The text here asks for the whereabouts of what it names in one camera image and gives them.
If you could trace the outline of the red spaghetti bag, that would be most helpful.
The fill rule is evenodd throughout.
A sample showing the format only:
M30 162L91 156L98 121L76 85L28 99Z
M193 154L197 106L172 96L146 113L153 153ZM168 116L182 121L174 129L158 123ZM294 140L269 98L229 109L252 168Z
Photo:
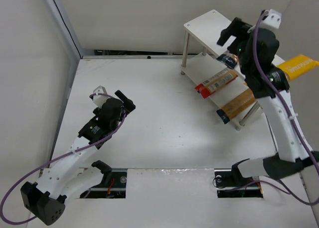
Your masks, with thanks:
M213 77L197 85L195 90L205 99L234 81L237 77L238 75L233 70L225 68Z

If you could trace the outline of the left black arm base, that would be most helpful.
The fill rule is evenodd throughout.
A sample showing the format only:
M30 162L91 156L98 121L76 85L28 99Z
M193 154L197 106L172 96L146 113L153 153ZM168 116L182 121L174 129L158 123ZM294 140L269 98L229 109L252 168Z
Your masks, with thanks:
M80 199L124 199L126 197L127 169L113 169L100 160L92 163L92 166L101 170L103 178L98 185L83 192Z

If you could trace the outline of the yellow spaghetti bag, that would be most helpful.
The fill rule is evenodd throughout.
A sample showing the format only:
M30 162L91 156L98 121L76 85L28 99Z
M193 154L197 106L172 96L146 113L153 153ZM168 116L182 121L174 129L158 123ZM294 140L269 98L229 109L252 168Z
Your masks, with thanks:
M318 66L318 61L301 54L277 67L285 73L287 80L290 82Z

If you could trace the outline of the dark blue spaghetti bag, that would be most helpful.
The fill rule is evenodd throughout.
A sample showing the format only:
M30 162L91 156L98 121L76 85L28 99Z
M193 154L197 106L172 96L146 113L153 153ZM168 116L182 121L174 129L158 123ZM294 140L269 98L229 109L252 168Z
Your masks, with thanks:
M217 110L216 113L224 124L227 124L254 102L255 97L253 92L250 89L247 89L224 105L221 109Z

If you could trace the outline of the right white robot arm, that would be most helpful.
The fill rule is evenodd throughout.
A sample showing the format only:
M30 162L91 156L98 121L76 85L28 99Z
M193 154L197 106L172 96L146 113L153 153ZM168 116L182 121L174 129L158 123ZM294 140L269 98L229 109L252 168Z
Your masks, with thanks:
M236 17L221 31L217 41L223 46L231 36L235 37L228 50L239 57L241 73L267 116L277 143L273 156L245 159L232 165L226 177L236 185L257 176L280 180L311 165L319 167L319 153L307 143L294 112L286 75L273 64L280 45L273 29L279 25L279 18L265 13L255 26Z

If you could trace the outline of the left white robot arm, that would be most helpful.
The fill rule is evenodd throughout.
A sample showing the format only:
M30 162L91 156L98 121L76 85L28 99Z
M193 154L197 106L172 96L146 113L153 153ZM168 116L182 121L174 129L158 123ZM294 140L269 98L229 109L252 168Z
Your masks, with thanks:
M90 98L96 105L94 116L80 129L68 154L34 183L25 182L20 189L24 206L47 226L62 216L71 200L91 187L107 185L112 180L112 168L101 160L89 164L81 174L78 170L111 139L136 108L119 90L112 97L97 89Z

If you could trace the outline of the blue spaghetti bag front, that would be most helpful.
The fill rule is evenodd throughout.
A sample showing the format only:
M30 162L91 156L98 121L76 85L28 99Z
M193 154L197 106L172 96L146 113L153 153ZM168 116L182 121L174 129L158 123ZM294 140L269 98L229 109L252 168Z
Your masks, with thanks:
M226 65L229 69L235 69L239 62L238 56L230 53L229 51L219 55L216 60Z

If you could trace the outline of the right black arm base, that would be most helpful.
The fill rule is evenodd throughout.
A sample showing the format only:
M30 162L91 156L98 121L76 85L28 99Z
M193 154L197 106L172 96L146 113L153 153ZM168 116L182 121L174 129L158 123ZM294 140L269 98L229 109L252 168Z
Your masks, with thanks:
M214 169L213 185L218 198L263 198L259 177L244 178L232 168Z

